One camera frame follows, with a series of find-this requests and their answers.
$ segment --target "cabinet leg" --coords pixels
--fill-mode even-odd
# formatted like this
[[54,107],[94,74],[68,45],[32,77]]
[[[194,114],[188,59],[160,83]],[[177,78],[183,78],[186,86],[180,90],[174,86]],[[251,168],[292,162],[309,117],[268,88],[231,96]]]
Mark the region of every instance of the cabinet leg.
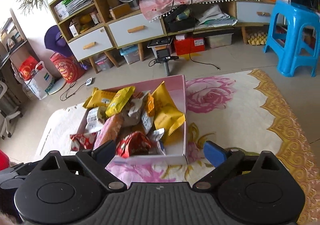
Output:
[[90,63],[91,63],[91,65],[92,65],[92,68],[94,69],[94,71],[95,71],[96,73],[98,73],[99,71],[98,71],[98,69],[97,69],[96,63],[94,62],[93,56],[89,57],[89,60],[90,60]]
[[113,55],[111,55],[110,51],[105,51],[104,53],[116,67],[119,67],[118,62],[115,60]]
[[247,43],[248,43],[248,39],[247,39],[247,32],[246,32],[246,30],[245,30],[245,27],[241,27],[241,32],[242,32],[243,42],[244,42],[245,44],[247,44]]
[[143,46],[142,46],[142,43],[138,43],[138,49],[139,49],[140,61],[143,61],[143,60],[144,60],[144,55],[143,55]]

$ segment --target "white shopping bag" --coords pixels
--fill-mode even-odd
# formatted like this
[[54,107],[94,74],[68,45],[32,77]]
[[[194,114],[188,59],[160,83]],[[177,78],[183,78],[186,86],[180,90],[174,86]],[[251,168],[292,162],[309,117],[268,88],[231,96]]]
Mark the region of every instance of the white shopping bag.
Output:
[[[42,64],[43,68],[38,70],[38,66]],[[40,61],[35,68],[32,78],[25,81],[30,90],[38,97],[39,100],[47,97],[48,92],[54,85],[54,78],[45,68],[43,61]]]

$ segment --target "purple hat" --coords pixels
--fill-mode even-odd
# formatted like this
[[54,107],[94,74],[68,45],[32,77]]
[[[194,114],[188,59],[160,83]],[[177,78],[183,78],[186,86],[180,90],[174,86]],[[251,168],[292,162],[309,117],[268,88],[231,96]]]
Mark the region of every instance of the purple hat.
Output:
[[47,33],[44,36],[44,44],[46,49],[58,52],[65,57],[73,56],[70,47],[62,36],[57,25],[52,26],[48,29]]

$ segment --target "blue gripper pad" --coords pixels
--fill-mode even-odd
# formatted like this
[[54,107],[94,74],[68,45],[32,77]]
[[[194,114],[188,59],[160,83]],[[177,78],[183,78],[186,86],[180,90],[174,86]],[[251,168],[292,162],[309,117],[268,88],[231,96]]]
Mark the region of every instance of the blue gripper pad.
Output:
[[221,165],[224,161],[226,161],[227,152],[217,144],[206,141],[204,143],[203,152],[205,158],[215,167],[217,168]]

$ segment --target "tile floor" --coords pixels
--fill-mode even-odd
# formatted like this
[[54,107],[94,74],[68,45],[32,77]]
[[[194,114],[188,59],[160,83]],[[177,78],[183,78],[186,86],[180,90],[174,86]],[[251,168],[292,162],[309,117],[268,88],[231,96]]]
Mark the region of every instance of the tile floor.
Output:
[[[231,72],[240,72],[260,68],[270,75],[290,107],[297,116],[311,147],[320,159],[320,74],[314,78],[310,76],[309,69],[298,69],[296,76],[286,78],[276,70],[278,58],[274,52],[264,54],[261,46],[245,45],[241,37],[234,37],[230,46],[210,49],[193,59],[201,62],[211,62],[221,68],[218,71],[210,65],[202,65],[192,61],[170,62],[172,74],[184,74],[187,80],[221,75]],[[162,65],[148,67],[153,58],[152,52],[146,53],[148,58],[144,62],[127,65],[122,62],[120,68],[113,67],[108,71],[95,74],[91,69],[77,82],[75,87],[95,77],[94,86],[100,89],[115,87],[137,81],[149,80],[165,76]],[[30,102],[25,107],[25,114],[19,119],[11,138],[0,140],[0,149],[16,162],[31,161],[41,139],[42,133],[49,117],[58,109],[66,108],[85,101],[90,96],[92,87],[82,87],[67,101],[60,101],[62,91],[48,96],[41,101]]]

